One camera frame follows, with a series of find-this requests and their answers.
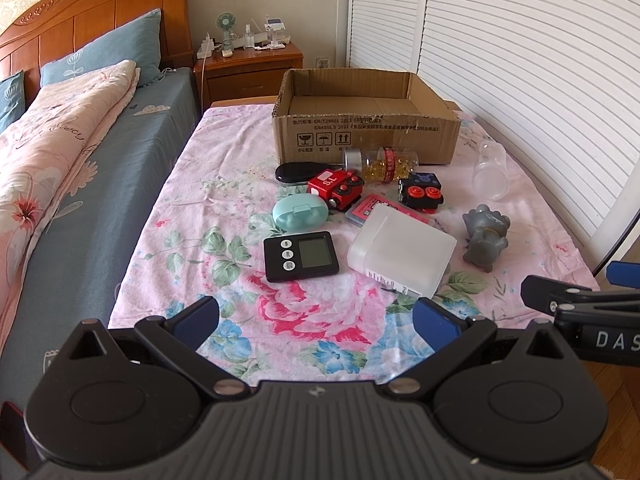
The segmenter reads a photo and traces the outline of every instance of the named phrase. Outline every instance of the glass jar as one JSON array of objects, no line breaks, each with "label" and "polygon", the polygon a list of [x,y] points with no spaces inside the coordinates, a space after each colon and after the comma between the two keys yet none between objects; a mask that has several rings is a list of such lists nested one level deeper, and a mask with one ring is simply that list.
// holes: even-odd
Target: glass jar
[{"label": "glass jar", "polygon": [[418,156],[404,148],[379,148],[361,151],[344,150],[345,170],[357,171],[365,182],[393,182],[407,178],[418,167]]},{"label": "glass jar", "polygon": [[507,152],[503,145],[490,139],[480,141],[471,185],[476,195],[486,200],[500,200],[507,194]]}]

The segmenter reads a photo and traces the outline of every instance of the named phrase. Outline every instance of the blue pillow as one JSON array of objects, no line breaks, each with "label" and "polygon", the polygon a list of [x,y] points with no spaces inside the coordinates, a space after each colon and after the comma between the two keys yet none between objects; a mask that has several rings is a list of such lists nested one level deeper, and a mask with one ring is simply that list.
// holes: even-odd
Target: blue pillow
[{"label": "blue pillow", "polygon": [[110,30],[81,49],[40,69],[40,86],[115,65],[125,59],[140,69],[138,86],[160,79],[160,9]]},{"label": "blue pillow", "polygon": [[0,81],[0,133],[24,113],[24,71]]}]

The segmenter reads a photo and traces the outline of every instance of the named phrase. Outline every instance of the pink comforter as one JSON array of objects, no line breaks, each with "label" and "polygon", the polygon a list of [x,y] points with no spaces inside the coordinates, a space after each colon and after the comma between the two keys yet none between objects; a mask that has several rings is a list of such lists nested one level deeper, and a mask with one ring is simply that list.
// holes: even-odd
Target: pink comforter
[{"label": "pink comforter", "polygon": [[[305,187],[281,187],[267,105],[208,110],[149,217],[122,283],[110,327],[151,314],[174,316],[203,294],[215,296],[221,322],[201,354],[250,384],[273,380],[386,381],[431,353],[415,333],[414,300],[384,291],[354,272],[346,253],[358,228],[333,214],[340,273],[273,284],[264,277],[262,241],[282,232],[271,210]],[[470,187],[474,147],[486,134],[470,118],[453,162],[433,171],[445,203],[430,223],[458,246],[436,301],[460,317],[482,312],[502,327],[524,327],[541,314],[524,307],[528,274],[596,286],[589,269],[530,179],[511,159],[511,187],[491,203],[511,218],[509,247],[487,274],[462,260],[462,213],[481,203]],[[367,191],[396,196],[395,185]]]},{"label": "pink comforter", "polygon": [[60,200],[136,91],[133,61],[45,86],[0,136],[0,352],[26,264]]}]

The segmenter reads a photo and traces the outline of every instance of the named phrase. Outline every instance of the nightstand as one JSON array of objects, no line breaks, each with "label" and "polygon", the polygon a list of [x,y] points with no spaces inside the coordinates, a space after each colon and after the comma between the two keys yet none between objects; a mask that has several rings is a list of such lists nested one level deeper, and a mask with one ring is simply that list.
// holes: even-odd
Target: nightstand
[{"label": "nightstand", "polygon": [[202,59],[194,67],[202,110],[213,101],[278,95],[282,76],[289,68],[302,68],[302,52],[293,43],[278,50],[236,48],[231,57],[220,51],[204,64],[204,91],[201,88]]}]

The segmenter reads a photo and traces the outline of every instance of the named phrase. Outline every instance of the clear plastic cup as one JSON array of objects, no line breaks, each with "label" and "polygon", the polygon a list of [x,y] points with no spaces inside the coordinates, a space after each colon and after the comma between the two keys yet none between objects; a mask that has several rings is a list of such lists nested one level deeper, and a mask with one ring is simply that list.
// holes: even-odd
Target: clear plastic cup
[{"label": "clear plastic cup", "polygon": [[478,144],[471,184],[476,195],[487,200],[500,200],[507,194],[507,152],[503,145],[485,139]]}]

